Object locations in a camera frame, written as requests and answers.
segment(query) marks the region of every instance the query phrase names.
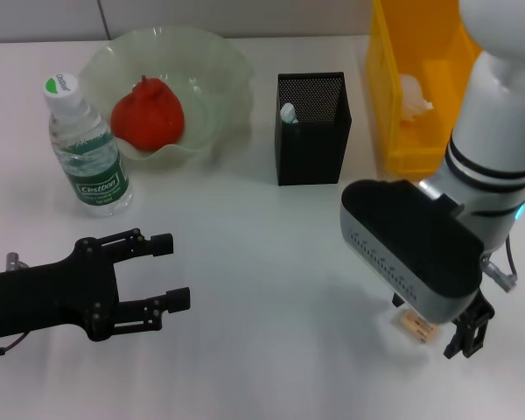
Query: white object in pen holder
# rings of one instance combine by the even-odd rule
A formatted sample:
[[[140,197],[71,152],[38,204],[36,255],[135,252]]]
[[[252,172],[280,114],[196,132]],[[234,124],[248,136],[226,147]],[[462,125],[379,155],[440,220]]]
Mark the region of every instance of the white object in pen holder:
[[[434,109],[434,106],[422,97],[422,87],[416,77],[408,74],[399,76],[402,89],[401,120],[413,123],[415,116]]]
[[[289,102],[285,103],[282,109],[280,109],[280,118],[282,119],[283,123],[298,123],[298,118],[296,117],[296,110],[294,109],[294,106]]]

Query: white tabletop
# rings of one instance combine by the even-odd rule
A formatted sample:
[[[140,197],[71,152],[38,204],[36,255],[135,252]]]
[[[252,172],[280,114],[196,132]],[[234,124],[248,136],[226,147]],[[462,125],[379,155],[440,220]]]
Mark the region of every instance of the white tabletop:
[[[366,38],[236,40],[255,68],[252,138],[215,164],[169,173],[131,166],[136,197],[108,219],[78,207],[51,151],[40,86],[77,74],[102,42],[0,45],[0,271],[67,256],[83,236],[171,232],[175,255],[117,267],[122,299],[188,286],[192,308],[161,332],[93,343],[78,327],[33,332],[0,358],[0,419],[525,419],[525,214],[512,233],[520,271],[492,281],[485,348],[420,346],[391,293],[340,235],[343,186],[375,177],[359,57]],[[277,74],[343,71],[352,130],[339,185],[278,187]],[[503,254],[496,261],[506,267]],[[0,339],[0,345],[11,342]]]

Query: mesh container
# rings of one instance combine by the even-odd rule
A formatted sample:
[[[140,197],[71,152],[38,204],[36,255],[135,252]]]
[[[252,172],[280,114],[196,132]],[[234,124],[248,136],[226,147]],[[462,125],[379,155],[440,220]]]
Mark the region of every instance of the mesh container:
[[[280,118],[291,103],[298,123]],[[280,186],[335,184],[352,124],[343,73],[279,74],[276,171]]]

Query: yellow bin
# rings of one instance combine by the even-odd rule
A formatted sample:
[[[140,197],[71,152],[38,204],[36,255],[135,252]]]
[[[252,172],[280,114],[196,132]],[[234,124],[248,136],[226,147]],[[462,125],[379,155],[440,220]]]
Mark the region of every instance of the yellow bin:
[[[458,0],[374,0],[366,72],[387,172],[417,180],[438,168],[479,54]],[[434,105],[414,122],[401,122],[399,74]]]

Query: bottle label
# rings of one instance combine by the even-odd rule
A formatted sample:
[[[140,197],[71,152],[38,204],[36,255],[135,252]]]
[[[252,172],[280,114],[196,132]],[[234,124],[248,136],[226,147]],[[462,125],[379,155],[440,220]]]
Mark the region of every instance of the bottle label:
[[[106,171],[92,177],[66,174],[78,198],[90,206],[105,206],[119,200],[129,187],[129,179],[121,166],[121,156]]]

